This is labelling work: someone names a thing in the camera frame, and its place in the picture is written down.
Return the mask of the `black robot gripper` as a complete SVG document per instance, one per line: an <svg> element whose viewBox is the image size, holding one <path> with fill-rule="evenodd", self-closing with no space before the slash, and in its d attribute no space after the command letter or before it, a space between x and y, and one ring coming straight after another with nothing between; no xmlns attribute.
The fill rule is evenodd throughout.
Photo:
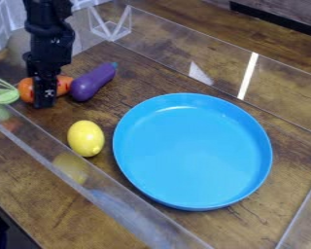
<svg viewBox="0 0 311 249"><path fill-rule="evenodd" d="M30 51L22 54L26 76L33 77L33 107L50 108L57 99L57 77L70 64L74 31L69 0L22 0L23 29L30 35Z"/></svg>

